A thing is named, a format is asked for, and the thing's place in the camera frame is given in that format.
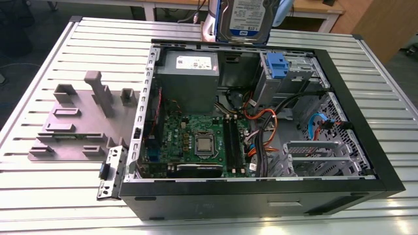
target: gray floor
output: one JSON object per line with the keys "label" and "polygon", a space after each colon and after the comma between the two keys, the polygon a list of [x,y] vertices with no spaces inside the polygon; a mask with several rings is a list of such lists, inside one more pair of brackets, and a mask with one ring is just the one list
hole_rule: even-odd
{"label": "gray floor", "polygon": [[[8,80],[8,83],[0,86],[0,128],[36,75],[39,69],[36,65],[41,65],[68,23],[69,17],[72,15],[81,15],[85,17],[132,19],[131,9],[127,6],[60,3],[59,11],[51,12],[47,2],[33,1],[30,11],[36,23],[25,31],[33,44],[32,53],[20,58],[10,58],[0,53],[0,73]],[[156,19],[159,21],[175,22],[177,19],[183,19],[188,13],[189,11],[179,10],[167,14],[167,12],[159,9],[156,11]],[[144,19],[144,13],[140,8],[133,9],[133,16],[137,20]],[[30,63],[35,65],[2,67],[10,63]],[[406,57],[404,53],[399,52],[388,62],[387,70],[412,103],[418,105],[418,93],[414,92],[418,90],[418,58]]]}

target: green motherboard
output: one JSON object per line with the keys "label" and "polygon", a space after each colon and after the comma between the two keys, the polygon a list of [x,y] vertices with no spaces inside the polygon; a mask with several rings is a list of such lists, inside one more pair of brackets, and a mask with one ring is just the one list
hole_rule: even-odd
{"label": "green motherboard", "polygon": [[[236,119],[242,140],[248,129],[246,119]],[[149,177],[164,178],[163,168],[167,164],[216,164],[223,166],[221,177],[248,177],[243,156],[243,144],[239,141],[239,157],[242,169],[227,168],[227,147],[224,144],[223,117],[171,114],[164,117],[163,145],[159,150],[147,150],[149,159]]]}

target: wooden cabinet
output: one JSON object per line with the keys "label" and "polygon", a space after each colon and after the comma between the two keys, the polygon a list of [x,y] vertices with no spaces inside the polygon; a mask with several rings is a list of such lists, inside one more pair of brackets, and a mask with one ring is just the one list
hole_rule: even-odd
{"label": "wooden cabinet", "polygon": [[359,34],[386,63],[418,30],[416,0],[338,0],[346,9],[331,33]]}

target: slotted table surface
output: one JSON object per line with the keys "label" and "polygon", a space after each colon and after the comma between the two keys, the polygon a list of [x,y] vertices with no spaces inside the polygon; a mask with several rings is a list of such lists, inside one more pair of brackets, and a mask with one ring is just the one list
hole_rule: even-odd
{"label": "slotted table surface", "polygon": [[331,216],[140,221],[123,201],[96,201],[100,163],[32,163],[28,150],[53,106],[56,85],[89,90],[84,74],[97,70],[112,91],[140,90],[151,38],[197,41],[200,26],[96,18],[68,23],[0,132],[0,231],[418,234],[416,110],[366,44],[351,35],[274,30],[268,44],[328,51],[407,189],[388,199]]}

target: blue drive bay latch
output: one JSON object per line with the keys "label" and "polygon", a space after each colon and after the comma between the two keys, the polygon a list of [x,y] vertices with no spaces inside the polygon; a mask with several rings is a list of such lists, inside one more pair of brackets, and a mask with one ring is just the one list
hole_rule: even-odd
{"label": "blue drive bay latch", "polygon": [[288,72],[288,62],[282,53],[267,53],[267,66],[274,79],[283,79]]}

